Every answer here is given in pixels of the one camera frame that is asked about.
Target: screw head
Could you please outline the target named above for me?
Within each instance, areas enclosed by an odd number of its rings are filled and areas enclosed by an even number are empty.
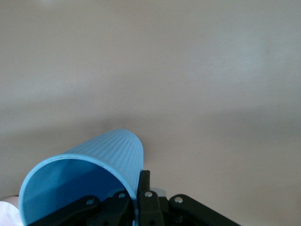
[[[91,204],[93,204],[93,203],[94,203],[94,199],[89,199],[89,200],[86,202],[87,205],[91,205]]]
[[[146,193],[144,193],[144,196],[150,198],[150,197],[152,197],[152,193],[151,192],[146,192]]]
[[[175,201],[176,203],[182,203],[182,202],[183,202],[183,199],[182,199],[181,197],[177,196],[177,197],[174,198],[174,201]]]

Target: beige surface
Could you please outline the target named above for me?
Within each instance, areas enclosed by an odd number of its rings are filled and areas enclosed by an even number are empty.
[[[0,197],[126,128],[151,185],[301,224],[301,1],[0,1]]]

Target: screw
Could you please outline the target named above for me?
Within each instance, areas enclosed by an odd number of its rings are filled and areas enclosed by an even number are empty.
[[[144,193],[144,196],[150,198],[150,197],[152,197],[152,193],[151,192],[146,192],[146,193]]]
[[[175,201],[176,203],[182,203],[182,202],[183,202],[183,199],[182,199],[181,197],[177,196],[177,197],[174,198],[174,201]]]
[[[91,205],[91,204],[93,204],[93,203],[94,203],[94,199],[89,199],[89,200],[86,202],[87,205]]]

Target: plastic cup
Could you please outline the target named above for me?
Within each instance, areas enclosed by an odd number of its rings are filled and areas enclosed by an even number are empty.
[[[124,189],[133,200],[137,219],[142,169],[139,138],[125,129],[107,132],[42,161],[29,172],[19,194],[21,219],[28,225],[83,196],[95,195],[103,201]]]

